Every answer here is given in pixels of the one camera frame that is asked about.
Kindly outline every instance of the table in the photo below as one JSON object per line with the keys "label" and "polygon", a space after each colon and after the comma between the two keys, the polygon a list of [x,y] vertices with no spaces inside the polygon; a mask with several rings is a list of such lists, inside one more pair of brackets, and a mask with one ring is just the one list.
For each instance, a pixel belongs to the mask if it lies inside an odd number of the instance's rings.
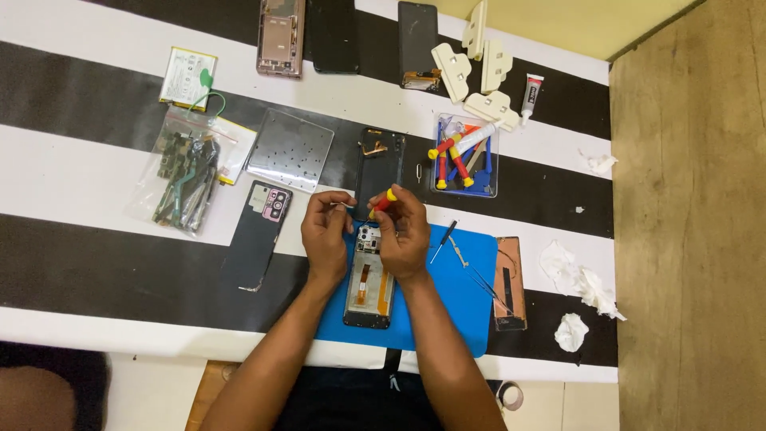
{"label": "table", "polygon": [[[487,378],[617,381],[615,321],[556,292],[537,265],[557,239],[614,285],[611,178],[589,173],[580,155],[611,152],[605,62],[487,29],[515,56],[501,90],[520,104],[526,73],[545,82],[530,124],[502,132],[498,197],[455,199],[431,193],[415,166],[431,145],[436,116],[465,113],[443,95],[395,84],[395,1],[356,2],[360,76],[317,74],[309,46],[301,81],[255,73],[257,3],[102,3],[111,7],[0,0],[0,154],[11,161],[0,186],[1,339],[243,360],[302,285],[307,195],[296,194],[264,282],[281,302],[229,313],[219,311],[231,304],[210,304],[206,292],[215,288],[249,178],[218,190],[197,241],[125,214],[164,117],[156,98],[169,49],[180,46],[219,57],[213,88],[227,98],[228,120],[257,130],[264,111],[276,107],[336,132],[319,190],[354,189],[364,127],[395,130],[408,135],[403,186],[427,204],[429,222],[458,219],[462,229],[520,238],[529,329],[489,329],[487,355],[477,360]],[[458,51],[464,26],[439,15],[440,41]],[[480,71],[473,62],[472,93]],[[423,168],[426,179],[430,166]],[[591,329],[575,354],[553,340],[567,312]],[[308,362],[382,367],[387,357],[399,355],[317,341]],[[401,354],[399,369],[417,370],[412,352]]]}

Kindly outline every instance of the white tube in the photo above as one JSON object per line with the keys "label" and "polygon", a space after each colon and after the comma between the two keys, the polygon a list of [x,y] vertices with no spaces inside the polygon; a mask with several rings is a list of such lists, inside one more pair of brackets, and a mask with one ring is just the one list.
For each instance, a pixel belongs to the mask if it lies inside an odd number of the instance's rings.
{"label": "white tube", "polygon": [[496,121],[495,123],[487,124],[478,130],[468,133],[460,140],[460,142],[455,144],[455,150],[462,156],[470,147],[485,140],[487,137],[491,137],[505,122],[505,120]]}
{"label": "white tube", "polygon": [[526,121],[535,109],[537,94],[540,92],[540,86],[544,79],[538,75],[527,74],[527,91],[524,93],[524,104],[522,105],[522,126],[526,125]]}

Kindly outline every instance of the person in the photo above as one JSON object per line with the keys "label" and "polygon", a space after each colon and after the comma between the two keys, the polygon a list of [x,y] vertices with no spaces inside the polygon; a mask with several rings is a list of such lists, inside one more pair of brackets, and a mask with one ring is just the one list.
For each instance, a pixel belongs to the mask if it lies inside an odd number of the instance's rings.
{"label": "person", "polygon": [[391,188],[397,201],[390,214],[375,213],[380,257],[410,310],[420,377],[399,373],[397,390],[382,370],[303,366],[322,311],[345,276],[342,232],[353,233],[345,209],[357,204],[346,192],[321,192],[309,200],[301,225],[309,258],[305,287],[218,394],[201,430],[506,429],[426,269],[425,206],[406,189]]}

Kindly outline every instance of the green cable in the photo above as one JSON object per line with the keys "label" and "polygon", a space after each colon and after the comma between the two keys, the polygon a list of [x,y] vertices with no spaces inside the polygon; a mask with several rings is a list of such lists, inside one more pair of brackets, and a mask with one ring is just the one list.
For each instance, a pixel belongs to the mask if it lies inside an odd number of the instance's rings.
{"label": "green cable", "polygon": [[193,107],[194,107],[196,104],[198,104],[198,103],[202,102],[202,99],[206,98],[207,96],[211,96],[211,95],[213,95],[213,96],[218,96],[218,97],[220,97],[221,99],[223,99],[223,100],[224,100],[224,106],[222,106],[222,107],[221,107],[221,109],[220,109],[220,110],[218,110],[218,113],[217,113],[217,114],[215,114],[215,116],[216,116],[216,117],[220,116],[220,115],[221,115],[221,112],[224,112],[224,109],[226,109],[226,97],[224,97],[224,95],[223,95],[223,94],[221,94],[221,93],[216,93],[215,91],[209,91],[209,92],[207,92],[207,93],[206,93],[204,96],[202,96],[202,97],[198,98],[197,100],[195,100],[195,102],[194,102],[193,104],[191,104],[191,106],[190,106],[190,107],[187,109],[187,112],[191,112],[191,111],[192,111],[192,108],[193,108]]}

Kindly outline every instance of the hand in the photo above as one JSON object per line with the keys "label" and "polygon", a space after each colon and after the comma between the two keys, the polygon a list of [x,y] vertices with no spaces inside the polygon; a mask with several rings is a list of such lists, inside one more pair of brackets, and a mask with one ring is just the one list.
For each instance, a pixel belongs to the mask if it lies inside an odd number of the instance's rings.
{"label": "hand", "polygon": [[[387,214],[375,212],[375,220],[381,228],[381,261],[386,271],[399,280],[399,284],[421,281],[429,277],[426,255],[430,241],[430,225],[426,220],[426,207],[409,190],[397,184],[391,185],[396,196]],[[383,192],[370,199],[367,207],[372,209],[385,196]],[[394,224],[398,226],[397,235]]]}
{"label": "hand", "polygon": [[327,294],[345,277],[343,230],[354,232],[351,216],[343,204],[354,206],[356,199],[341,191],[312,195],[300,226],[303,247],[309,257],[309,281],[317,281],[329,289]]}

